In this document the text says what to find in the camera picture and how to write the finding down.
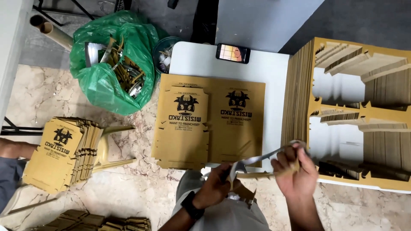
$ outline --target black wristwatch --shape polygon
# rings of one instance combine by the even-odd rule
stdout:
[[[194,220],[200,219],[204,214],[204,209],[196,209],[193,205],[193,199],[196,193],[191,191],[187,197],[181,202],[181,206],[190,214],[191,218]]]

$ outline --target cardboard tube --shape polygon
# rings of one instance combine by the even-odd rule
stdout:
[[[51,38],[67,50],[72,51],[73,38],[61,31],[59,28],[55,27],[53,24],[45,22],[41,26],[40,32],[45,36]]]
[[[43,16],[41,16],[41,15],[39,15],[39,14],[33,15],[33,16],[30,18],[30,25],[36,27],[36,28],[39,29],[39,30],[40,30],[40,28],[42,27],[42,25],[43,25],[44,23],[47,23],[47,22],[48,22],[47,19],[45,19]]]

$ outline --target smartphone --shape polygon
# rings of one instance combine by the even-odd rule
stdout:
[[[218,44],[215,57],[221,60],[247,64],[250,61],[250,48],[228,44]]]

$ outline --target plastic container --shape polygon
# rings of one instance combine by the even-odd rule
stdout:
[[[160,70],[160,59],[159,59],[159,57],[160,57],[161,53],[159,51],[164,51],[164,49],[166,49],[166,48],[170,47],[171,45],[176,44],[180,41],[182,41],[182,40],[179,37],[166,37],[166,38],[163,38],[160,41],[158,41],[158,43],[154,47],[153,53],[152,53],[153,61],[154,61],[154,67],[155,67],[155,69],[158,73],[164,74],[164,72],[162,72]]]

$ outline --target plastic chair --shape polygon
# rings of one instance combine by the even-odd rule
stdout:
[[[109,161],[109,139],[108,136],[111,133],[115,132],[123,132],[136,129],[134,125],[127,125],[127,126],[115,126],[115,127],[105,127],[103,128],[103,133],[99,141],[99,145],[97,147],[97,158],[94,164],[93,173],[98,172],[101,170],[115,168],[119,166],[123,166],[126,164],[131,164],[137,161],[136,158],[128,159],[128,160],[120,160],[120,161]]]
[[[49,202],[52,202],[52,201],[57,200],[57,198],[53,198],[53,199],[45,200],[45,201],[42,201],[42,202],[39,202],[39,203],[36,203],[36,204],[32,204],[32,205],[24,206],[24,207],[21,207],[21,208],[13,209],[13,208],[16,206],[16,203],[17,203],[18,199],[20,198],[21,191],[22,191],[24,188],[26,188],[27,186],[29,186],[29,185],[23,184],[23,183],[21,182],[21,186],[20,186],[19,188],[17,188],[17,190],[16,190],[16,192],[14,193],[13,197],[12,197],[12,198],[10,199],[10,201],[7,203],[7,205],[6,205],[6,207],[4,208],[4,210],[0,213],[0,218],[6,217],[6,216],[8,216],[8,215],[15,214],[15,213],[19,213],[19,212],[25,211],[25,210],[27,210],[27,209],[31,209],[31,208],[40,206],[40,205],[42,205],[42,204],[46,204],[46,203],[49,203]]]

